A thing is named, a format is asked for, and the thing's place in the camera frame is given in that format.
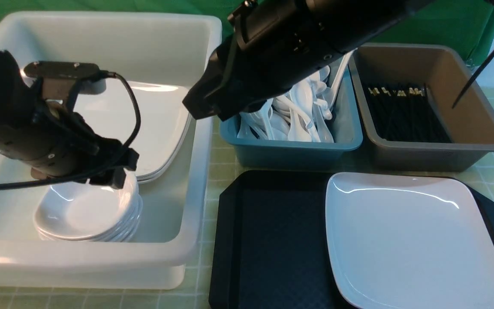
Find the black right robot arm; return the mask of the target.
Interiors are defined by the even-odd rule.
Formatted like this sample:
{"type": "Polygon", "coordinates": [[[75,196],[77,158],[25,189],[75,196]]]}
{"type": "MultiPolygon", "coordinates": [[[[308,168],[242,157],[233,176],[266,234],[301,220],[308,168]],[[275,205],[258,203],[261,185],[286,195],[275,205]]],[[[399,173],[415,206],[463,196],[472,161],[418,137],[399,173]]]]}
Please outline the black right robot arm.
{"type": "Polygon", "coordinates": [[[261,109],[428,0],[244,0],[229,14],[233,32],[210,55],[183,104],[194,119],[225,121],[261,109]]]}

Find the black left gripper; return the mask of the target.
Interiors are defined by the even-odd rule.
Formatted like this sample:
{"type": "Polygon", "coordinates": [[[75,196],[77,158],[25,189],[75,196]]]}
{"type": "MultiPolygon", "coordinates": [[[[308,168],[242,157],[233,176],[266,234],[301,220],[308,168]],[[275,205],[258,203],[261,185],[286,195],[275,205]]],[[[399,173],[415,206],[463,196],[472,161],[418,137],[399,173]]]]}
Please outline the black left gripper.
{"type": "Polygon", "coordinates": [[[139,154],[131,143],[139,133],[139,104],[132,99],[135,126],[125,142],[97,135],[78,113],[36,103],[18,125],[0,127],[1,153],[41,173],[28,182],[0,184],[0,190],[34,188],[65,182],[123,188],[126,170],[134,171],[139,154]]]}

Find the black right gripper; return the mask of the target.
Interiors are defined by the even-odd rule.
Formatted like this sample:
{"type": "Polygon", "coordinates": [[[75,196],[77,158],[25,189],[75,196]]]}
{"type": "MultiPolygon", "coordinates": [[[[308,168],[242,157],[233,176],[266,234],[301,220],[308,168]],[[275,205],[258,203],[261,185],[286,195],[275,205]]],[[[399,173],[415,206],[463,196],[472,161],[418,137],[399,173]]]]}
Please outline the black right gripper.
{"type": "Polygon", "coordinates": [[[195,119],[222,121],[269,98],[338,57],[331,22],[340,0],[246,0],[228,16],[233,33],[210,55],[183,104],[195,119]]]}

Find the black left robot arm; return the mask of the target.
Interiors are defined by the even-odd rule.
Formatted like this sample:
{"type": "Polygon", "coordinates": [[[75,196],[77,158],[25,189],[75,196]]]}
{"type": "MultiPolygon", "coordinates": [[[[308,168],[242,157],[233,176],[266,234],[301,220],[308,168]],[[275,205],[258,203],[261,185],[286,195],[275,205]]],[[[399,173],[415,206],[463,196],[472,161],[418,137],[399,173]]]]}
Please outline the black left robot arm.
{"type": "Polygon", "coordinates": [[[123,188],[126,172],[137,169],[131,143],[140,127],[139,104],[120,74],[73,61],[33,61],[21,69],[0,50],[0,154],[26,164],[33,176],[0,183],[0,191],[65,182],[123,188]],[[74,111],[78,95],[100,94],[95,84],[105,79],[119,80],[132,102],[136,121],[125,142],[96,134],[74,111]]]}

